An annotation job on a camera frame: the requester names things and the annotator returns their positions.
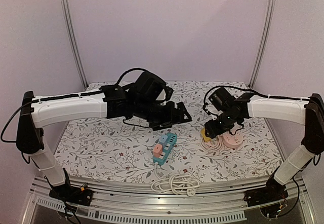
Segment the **yellow cube socket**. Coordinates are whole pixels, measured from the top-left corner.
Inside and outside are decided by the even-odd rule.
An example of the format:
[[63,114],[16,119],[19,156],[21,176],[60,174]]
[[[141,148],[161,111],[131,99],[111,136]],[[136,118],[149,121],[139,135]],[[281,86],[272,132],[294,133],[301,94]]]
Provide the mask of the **yellow cube socket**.
[[203,141],[209,142],[209,141],[212,140],[210,137],[206,136],[206,130],[205,130],[205,128],[202,128],[201,129],[200,134],[201,134],[201,137],[202,137]]

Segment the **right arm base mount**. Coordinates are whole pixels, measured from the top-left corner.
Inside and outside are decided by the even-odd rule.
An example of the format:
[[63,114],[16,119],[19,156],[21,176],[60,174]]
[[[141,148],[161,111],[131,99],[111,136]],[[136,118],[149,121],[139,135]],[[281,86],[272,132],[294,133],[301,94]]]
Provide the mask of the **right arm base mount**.
[[287,197],[286,186],[280,184],[270,184],[262,188],[247,190],[244,193],[244,201],[249,207],[279,201]]

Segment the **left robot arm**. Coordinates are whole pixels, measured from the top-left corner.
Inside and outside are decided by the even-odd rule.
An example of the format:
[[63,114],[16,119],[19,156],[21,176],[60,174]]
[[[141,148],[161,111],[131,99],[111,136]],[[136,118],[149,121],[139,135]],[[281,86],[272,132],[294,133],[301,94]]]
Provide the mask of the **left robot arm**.
[[159,76],[146,69],[135,82],[121,86],[120,82],[133,69],[125,71],[112,85],[87,92],[56,96],[35,96],[25,92],[21,106],[11,115],[18,115],[16,138],[12,142],[27,154],[42,172],[51,190],[65,201],[83,192],[72,187],[66,170],[61,167],[45,143],[44,127],[79,119],[144,119],[153,131],[171,128],[192,120],[184,103],[170,100],[173,89]]

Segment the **blue plug adapter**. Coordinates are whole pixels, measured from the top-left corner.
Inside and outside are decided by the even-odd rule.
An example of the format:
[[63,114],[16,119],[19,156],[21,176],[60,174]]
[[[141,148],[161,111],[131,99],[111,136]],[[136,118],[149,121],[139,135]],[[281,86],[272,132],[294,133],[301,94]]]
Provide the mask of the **blue plug adapter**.
[[164,145],[165,143],[167,143],[167,139],[168,139],[168,136],[166,134],[163,134],[160,136],[158,143],[161,145]]

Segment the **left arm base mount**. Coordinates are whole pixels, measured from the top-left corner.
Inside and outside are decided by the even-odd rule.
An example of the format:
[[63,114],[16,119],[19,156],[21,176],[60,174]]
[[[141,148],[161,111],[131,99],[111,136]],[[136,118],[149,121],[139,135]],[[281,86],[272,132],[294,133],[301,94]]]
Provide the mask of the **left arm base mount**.
[[68,184],[51,186],[49,196],[63,202],[90,206],[94,192],[88,188],[74,187]]

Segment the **pink plug adapter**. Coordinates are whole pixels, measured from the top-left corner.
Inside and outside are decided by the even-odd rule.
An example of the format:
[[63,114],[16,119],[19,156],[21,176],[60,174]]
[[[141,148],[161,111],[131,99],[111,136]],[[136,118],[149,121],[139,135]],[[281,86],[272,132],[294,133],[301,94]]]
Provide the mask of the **pink plug adapter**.
[[153,156],[155,157],[155,158],[162,158],[163,156],[164,156],[164,152],[163,152],[163,149],[164,149],[164,147],[163,147],[163,145],[162,144],[156,144],[155,145],[155,147],[154,147],[154,149],[153,149]]

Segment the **teal power strip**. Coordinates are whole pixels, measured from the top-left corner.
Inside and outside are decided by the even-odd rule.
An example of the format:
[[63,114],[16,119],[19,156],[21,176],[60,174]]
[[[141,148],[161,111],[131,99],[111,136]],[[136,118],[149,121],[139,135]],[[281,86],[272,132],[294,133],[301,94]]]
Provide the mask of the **teal power strip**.
[[167,143],[163,145],[164,156],[162,158],[155,158],[154,156],[152,157],[153,163],[158,164],[160,166],[167,161],[167,158],[169,157],[173,147],[177,143],[177,134],[168,132],[166,133],[166,135],[168,136],[168,139],[167,139]]

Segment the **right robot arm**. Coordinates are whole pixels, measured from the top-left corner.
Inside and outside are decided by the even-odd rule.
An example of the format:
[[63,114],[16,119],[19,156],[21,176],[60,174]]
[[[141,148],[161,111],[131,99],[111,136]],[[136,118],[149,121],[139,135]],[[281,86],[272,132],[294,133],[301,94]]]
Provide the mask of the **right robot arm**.
[[301,143],[275,169],[266,186],[252,192],[267,202],[282,195],[285,185],[315,156],[323,154],[323,100],[319,94],[289,97],[265,95],[235,86],[214,86],[204,95],[203,110],[214,116],[204,125],[204,135],[211,139],[231,133],[235,125],[242,126],[244,120],[254,118],[304,128]]

